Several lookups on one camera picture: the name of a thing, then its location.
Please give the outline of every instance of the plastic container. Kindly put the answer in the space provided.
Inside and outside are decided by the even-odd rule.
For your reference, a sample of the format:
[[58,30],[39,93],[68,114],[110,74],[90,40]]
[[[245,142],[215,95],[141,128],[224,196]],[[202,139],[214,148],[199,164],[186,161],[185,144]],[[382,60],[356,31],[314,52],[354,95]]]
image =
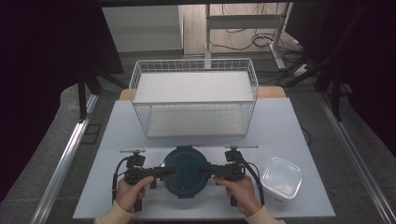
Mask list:
[[303,171],[284,159],[271,158],[261,177],[265,191],[285,202],[296,197],[303,180]]

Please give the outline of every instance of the black cable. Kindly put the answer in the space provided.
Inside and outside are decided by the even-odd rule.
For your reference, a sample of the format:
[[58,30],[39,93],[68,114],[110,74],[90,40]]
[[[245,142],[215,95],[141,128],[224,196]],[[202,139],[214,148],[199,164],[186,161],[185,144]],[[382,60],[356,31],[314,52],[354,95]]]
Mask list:
[[[230,13],[227,10],[227,8],[225,7],[225,4],[221,4],[221,12],[223,15],[225,15],[224,9],[227,11],[228,14]],[[235,31],[229,31],[228,29],[225,29],[225,32],[232,34],[232,33],[238,33],[238,32],[244,31],[244,30],[246,30],[246,29],[240,29],[240,30],[235,30]]]
[[283,47],[277,46],[277,50],[279,50],[280,52],[291,52],[291,53],[301,53],[301,54],[304,53],[304,51],[301,49],[289,49],[286,46],[285,42],[283,42],[282,38],[279,38],[279,40],[280,40],[280,43],[283,45]]
[[275,14],[277,14],[277,6],[279,6],[279,3],[276,3],[276,11],[275,11]]
[[264,192],[262,190],[262,182],[260,181],[259,177],[256,175],[256,173],[254,173],[253,169],[249,166],[248,162],[245,161],[245,159],[243,157],[240,157],[239,155],[236,155],[236,154],[235,154],[235,157],[237,157],[242,162],[242,164],[244,164],[244,166],[248,169],[248,171],[253,176],[253,179],[256,181],[257,188],[259,189],[261,204],[265,205]]
[[118,176],[120,176],[120,175],[125,175],[125,173],[126,173],[126,171],[125,171],[125,172],[122,172],[122,173],[120,173]]
[[285,77],[291,76],[291,75],[298,69],[298,66],[302,65],[303,62],[305,62],[307,59],[308,59],[308,58],[307,58],[307,55],[306,55],[306,54],[303,54],[303,56],[302,56],[299,60],[297,60],[294,64],[292,64],[292,65],[288,68],[288,70],[286,70],[286,71],[282,74],[282,76],[277,80],[277,82],[276,82],[275,85],[276,85],[276,86],[280,86],[280,81],[281,81],[283,78],[285,78]]
[[253,45],[253,42],[252,42],[250,45],[248,45],[247,47],[245,47],[245,48],[242,48],[242,49],[236,49],[236,48],[231,48],[231,47],[224,46],[224,45],[218,45],[218,44],[214,44],[214,43],[212,43],[212,41],[210,41],[210,44],[211,44],[211,45],[213,45],[213,46],[215,46],[215,47],[221,47],[221,48],[226,48],[226,49],[244,50],[244,49],[248,49],[248,48],[250,48],[250,46],[252,46],[252,45]]
[[264,9],[265,9],[265,14],[266,14],[267,13],[267,3],[262,4],[262,14],[264,12]]
[[309,56],[309,58],[311,58],[312,55],[315,53],[317,54],[315,56],[315,58],[323,58],[326,56],[326,54],[329,54],[329,52],[331,51],[331,48],[334,47],[334,45],[332,43],[335,40],[337,40],[337,37],[340,35],[340,33],[346,27],[351,16],[352,16],[352,13],[347,12],[344,15],[343,19],[340,19],[339,22],[333,26],[335,28],[330,30],[330,33],[327,34],[326,37],[323,38],[323,40],[320,40],[320,42],[317,43],[315,46],[305,49],[304,52]]
[[254,168],[256,168],[256,171],[257,171],[257,176],[258,176],[258,177],[260,177],[260,171],[259,171],[259,168],[257,168],[257,166],[256,166],[254,163],[247,162],[247,164],[254,166]]
[[300,126],[300,127],[306,133],[306,135],[308,136],[308,142],[306,143],[306,145],[310,146],[311,142],[312,142],[311,134],[303,126]]
[[112,193],[112,200],[111,203],[114,202],[114,200],[116,200],[116,196],[117,196],[117,178],[119,177],[119,169],[120,166],[122,165],[122,163],[124,161],[128,161],[129,157],[125,157],[124,159],[122,159],[119,164],[117,165],[116,168],[116,172],[113,175],[113,185],[112,185],[112,189],[111,189],[111,193]]
[[253,11],[250,12],[250,14],[253,14],[254,11],[257,10],[256,15],[259,15],[259,11],[260,11],[260,3],[256,3],[256,6],[253,8]]
[[284,52],[284,53],[282,53],[282,59],[284,60],[284,61],[286,61],[286,62],[288,62],[288,63],[296,63],[297,61],[291,61],[291,60],[289,60],[289,59],[287,59],[286,57],[285,57],[285,55],[289,55],[289,54],[302,54],[302,53],[296,53],[296,52]]
[[[263,45],[256,43],[256,41],[259,39],[267,40],[267,43],[263,44]],[[269,46],[271,41],[273,41],[273,39],[268,37],[266,34],[258,33],[258,34],[255,34],[253,37],[251,37],[251,42],[258,48],[264,48],[264,47]]]

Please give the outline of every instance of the wire mesh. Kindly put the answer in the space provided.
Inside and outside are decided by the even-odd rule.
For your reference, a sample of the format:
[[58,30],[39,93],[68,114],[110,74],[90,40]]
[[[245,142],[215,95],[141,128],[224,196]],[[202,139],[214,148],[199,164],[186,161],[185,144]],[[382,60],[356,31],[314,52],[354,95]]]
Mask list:
[[[136,101],[136,95],[144,88],[142,86],[147,86],[141,84],[142,76],[147,74],[164,75],[172,79],[171,74],[181,74],[182,77],[196,74],[203,77],[203,74],[207,73],[210,73],[210,76],[218,76],[232,72],[243,72],[243,76],[246,76],[247,91],[251,96],[248,100],[201,102],[191,99],[183,102],[174,101],[171,104],[161,101]],[[196,85],[189,83],[188,78],[171,81],[184,81],[183,85]],[[234,85],[232,88],[237,89],[239,83]],[[258,82],[250,59],[138,61],[130,82],[130,99],[146,136],[246,135],[257,100],[257,87]]]

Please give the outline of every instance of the wall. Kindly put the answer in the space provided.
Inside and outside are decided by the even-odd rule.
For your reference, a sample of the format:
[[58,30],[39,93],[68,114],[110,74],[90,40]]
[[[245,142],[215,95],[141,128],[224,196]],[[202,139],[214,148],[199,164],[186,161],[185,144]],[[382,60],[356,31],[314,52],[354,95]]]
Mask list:
[[102,10],[118,52],[182,49],[177,6]]

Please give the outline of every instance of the wire basket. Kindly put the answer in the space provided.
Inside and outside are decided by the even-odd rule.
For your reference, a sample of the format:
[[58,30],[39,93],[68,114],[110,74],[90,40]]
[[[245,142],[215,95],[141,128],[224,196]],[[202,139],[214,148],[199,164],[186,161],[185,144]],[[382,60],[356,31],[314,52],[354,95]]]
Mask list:
[[250,59],[138,61],[129,93],[147,137],[248,132],[258,82]]

